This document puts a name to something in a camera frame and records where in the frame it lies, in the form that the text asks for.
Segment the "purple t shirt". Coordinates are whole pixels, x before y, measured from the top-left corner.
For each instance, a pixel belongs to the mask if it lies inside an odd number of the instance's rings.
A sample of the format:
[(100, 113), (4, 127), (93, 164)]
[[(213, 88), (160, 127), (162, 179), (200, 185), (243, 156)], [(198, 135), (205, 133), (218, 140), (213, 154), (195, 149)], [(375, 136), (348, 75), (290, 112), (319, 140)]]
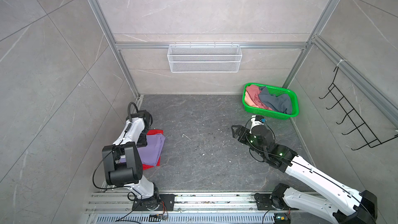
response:
[(125, 137), (121, 135), (114, 145), (119, 145), (117, 152), (121, 159), (125, 162), (127, 143), (135, 143), (144, 170), (160, 165), (160, 156), (165, 143), (165, 136), (162, 132), (153, 134), (127, 134)]

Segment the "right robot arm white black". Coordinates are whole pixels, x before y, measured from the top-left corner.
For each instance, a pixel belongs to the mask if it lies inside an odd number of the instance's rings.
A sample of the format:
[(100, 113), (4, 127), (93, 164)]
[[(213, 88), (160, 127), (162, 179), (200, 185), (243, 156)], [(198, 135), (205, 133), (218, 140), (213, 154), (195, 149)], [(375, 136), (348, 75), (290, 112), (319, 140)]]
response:
[(262, 161), (303, 182), (317, 196), (279, 183), (269, 200), (275, 209), (295, 208), (332, 224), (374, 224), (377, 221), (377, 197), (368, 190), (362, 192), (340, 183), (291, 148), (277, 144), (267, 126), (255, 121), (251, 128), (231, 127), (233, 138), (255, 151)]

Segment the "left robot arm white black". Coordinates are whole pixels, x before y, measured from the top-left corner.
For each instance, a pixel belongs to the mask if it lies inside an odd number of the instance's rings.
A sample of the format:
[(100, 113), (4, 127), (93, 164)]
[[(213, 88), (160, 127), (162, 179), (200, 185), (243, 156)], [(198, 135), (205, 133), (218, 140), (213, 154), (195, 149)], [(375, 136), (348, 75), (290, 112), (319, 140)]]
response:
[(126, 188), (141, 200), (155, 197), (155, 185), (143, 175), (143, 163), (138, 152), (138, 145), (146, 140), (145, 127), (143, 118), (127, 119), (116, 141), (102, 149), (107, 185)]

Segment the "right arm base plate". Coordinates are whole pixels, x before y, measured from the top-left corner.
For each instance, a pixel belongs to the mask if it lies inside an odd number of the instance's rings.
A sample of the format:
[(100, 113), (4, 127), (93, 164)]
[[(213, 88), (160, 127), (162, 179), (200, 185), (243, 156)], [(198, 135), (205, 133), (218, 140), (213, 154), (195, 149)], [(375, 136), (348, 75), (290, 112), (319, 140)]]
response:
[(284, 194), (254, 194), (255, 203), (259, 211), (296, 211), (297, 208), (289, 207), (283, 199)]

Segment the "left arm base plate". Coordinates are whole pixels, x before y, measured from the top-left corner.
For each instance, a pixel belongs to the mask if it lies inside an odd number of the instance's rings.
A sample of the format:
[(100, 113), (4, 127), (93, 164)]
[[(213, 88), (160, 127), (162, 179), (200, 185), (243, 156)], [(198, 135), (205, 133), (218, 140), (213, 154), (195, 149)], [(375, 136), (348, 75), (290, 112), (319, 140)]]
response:
[(174, 194), (160, 194), (156, 199), (154, 197), (134, 201), (132, 210), (133, 211), (163, 211), (166, 208), (167, 211), (172, 211), (175, 205)]

